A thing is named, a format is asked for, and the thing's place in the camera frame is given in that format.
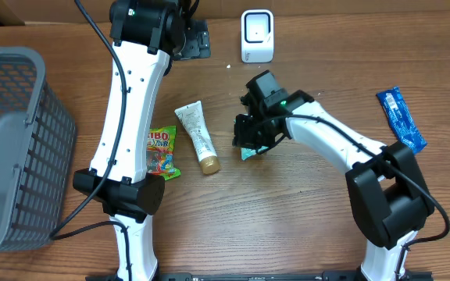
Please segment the teal tissue packet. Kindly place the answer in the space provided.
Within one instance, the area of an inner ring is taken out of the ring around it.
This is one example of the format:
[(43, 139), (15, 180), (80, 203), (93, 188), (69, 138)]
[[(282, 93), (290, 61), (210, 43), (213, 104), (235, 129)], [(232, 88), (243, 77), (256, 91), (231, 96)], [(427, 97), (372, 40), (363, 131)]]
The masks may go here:
[(261, 155), (267, 147), (262, 146), (260, 149), (250, 149), (250, 148), (241, 148), (241, 160), (246, 161), (248, 158), (251, 158), (255, 155)]

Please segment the green gummy candy bag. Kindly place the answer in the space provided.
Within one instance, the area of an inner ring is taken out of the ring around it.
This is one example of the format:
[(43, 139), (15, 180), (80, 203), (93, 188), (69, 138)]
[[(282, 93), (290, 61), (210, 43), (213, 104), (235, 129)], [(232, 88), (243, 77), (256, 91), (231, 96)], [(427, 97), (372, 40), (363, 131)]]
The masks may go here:
[(173, 164), (176, 136), (175, 126), (150, 129), (146, 153), (149, 173), (162, 176), (165, 180), (180, 176), (180, 170)]

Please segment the blue snack bar wrapper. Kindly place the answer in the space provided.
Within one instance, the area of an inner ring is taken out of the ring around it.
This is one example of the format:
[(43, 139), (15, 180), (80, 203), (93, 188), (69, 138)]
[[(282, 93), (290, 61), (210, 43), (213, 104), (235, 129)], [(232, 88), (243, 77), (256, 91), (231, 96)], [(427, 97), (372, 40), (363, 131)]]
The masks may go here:
[(385, 115), (389, 127), (396, 138), (408, 146), (414, 154), (421, 152), (427, 141), (421, 135), (409, 112), (399, 87), (382, 91), (376, 94)]

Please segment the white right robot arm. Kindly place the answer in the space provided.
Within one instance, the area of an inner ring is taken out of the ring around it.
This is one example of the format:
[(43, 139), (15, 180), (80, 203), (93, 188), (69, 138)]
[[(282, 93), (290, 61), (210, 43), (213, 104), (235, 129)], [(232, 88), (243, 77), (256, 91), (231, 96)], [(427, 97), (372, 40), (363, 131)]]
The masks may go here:
[(402, 280), (409, 243), (434, 211), (413, 151), (355, 132), (303, 91), (247, 93), (233, 144), (268, 151), (287, 137), (322, 155), (345, 180), (355, 223), (367, 239), (357, 280)]

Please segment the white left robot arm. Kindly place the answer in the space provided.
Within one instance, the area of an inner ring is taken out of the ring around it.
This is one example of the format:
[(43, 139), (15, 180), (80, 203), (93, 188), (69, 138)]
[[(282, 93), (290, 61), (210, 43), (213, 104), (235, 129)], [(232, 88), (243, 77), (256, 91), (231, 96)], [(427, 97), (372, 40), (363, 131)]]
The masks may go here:
[(174, 61), (210, 56), (196, 1), (117, 0), (102, 41), (112, 56), (112, 83), (101, 139), (73, 188), (102, 204), (116, 232), (119, 268), (112, 280), (155, 280), (159, 264), (152, 221), (165, 180), (148, 172), (146, 150), (156, 96)]

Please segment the white barcode scanner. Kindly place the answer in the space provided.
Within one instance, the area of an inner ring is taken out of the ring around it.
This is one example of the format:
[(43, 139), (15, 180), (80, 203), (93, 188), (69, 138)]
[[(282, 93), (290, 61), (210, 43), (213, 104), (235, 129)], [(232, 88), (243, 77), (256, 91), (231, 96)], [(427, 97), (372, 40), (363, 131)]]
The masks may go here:
[(241, 60), (271, 62), (274, 53), (274, 16), (268, 9), (249, 9), (241, 15)]

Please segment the white tube gold cap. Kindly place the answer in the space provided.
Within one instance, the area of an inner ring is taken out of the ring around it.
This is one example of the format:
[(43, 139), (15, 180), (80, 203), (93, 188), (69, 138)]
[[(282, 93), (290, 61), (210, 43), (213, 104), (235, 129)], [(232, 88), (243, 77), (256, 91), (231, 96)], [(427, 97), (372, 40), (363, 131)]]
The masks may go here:
[(174, 112), (192, 140), (202, 172), (205, 175), (217, 173), (220, 162), (205, 123), (202, 103), (196, 101)]

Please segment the grey plastic basket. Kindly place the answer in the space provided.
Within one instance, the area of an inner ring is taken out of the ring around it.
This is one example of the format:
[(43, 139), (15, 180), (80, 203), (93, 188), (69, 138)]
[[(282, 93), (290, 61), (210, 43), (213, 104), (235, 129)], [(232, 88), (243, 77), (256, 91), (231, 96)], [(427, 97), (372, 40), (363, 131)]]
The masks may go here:
[(63, 209), (76, 123), (46, 80), (43, 58), (0, 47), (0, 252), (49, 243)]

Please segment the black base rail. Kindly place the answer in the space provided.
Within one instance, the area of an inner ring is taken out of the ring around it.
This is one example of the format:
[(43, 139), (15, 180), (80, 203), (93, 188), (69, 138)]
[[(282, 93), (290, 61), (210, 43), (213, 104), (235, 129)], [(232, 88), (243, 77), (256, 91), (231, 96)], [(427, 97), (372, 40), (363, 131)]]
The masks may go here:
[[(191, 273), (157, 273), (153, 280), (157, 281), (353, 281), (364, 280), (353, 271), (325, 271), (319, 274), (276, 274), (276, 275), (192, 275)], [(87, 276), (87, 281), (121, 280), (112, 276)], [(431, 272), (406, 271), (401, 280), (433, 281)]]

